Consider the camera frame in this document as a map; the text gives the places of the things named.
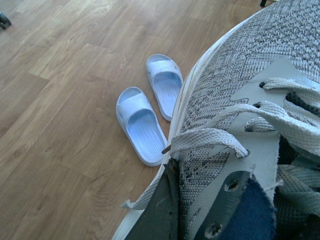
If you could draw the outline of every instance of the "navy blue fabric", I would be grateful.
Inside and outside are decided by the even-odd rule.
[[[275,209],[259,183],[250,178],[240,204],[219,239],[273,240],[275,235]]]

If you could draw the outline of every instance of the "shoe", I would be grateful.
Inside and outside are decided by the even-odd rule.
[[[183,84],[178,65],[168,56],[154,54],[146,60],[146,74],[164,119],[171,121]]]
[[[170,238],[319,239],[319,11],[316,0],[274,3],[191,70],[164,160],[179,170],[178,236]],[[147,209],[164,169],[125,207]]]
[[[146,95],[138,87],[124,90],[116,102],[116,117],[140,160],[154,167],[162,163],[167,139]]]

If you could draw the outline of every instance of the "slipper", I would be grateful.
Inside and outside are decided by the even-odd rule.
[[[174,106],[183,84],[180,69],[170,57],[162,54],[150,56],[145,65],[161,115],[171,121]]]
[[[137,87],[127,88],[120,94],[115,111],[141,161],[150,167],[160,165],[167,139],[145,94]]]

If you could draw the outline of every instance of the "floor plank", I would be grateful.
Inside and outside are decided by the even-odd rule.
[[[0,139],[48,84],[48,80],[26,73],[0,90]]]

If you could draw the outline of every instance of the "sneaker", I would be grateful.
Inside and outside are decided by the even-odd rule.
[[[173,160],[113,239],[319,239],[319,12],[279,1],[201,57],[175,105]]]

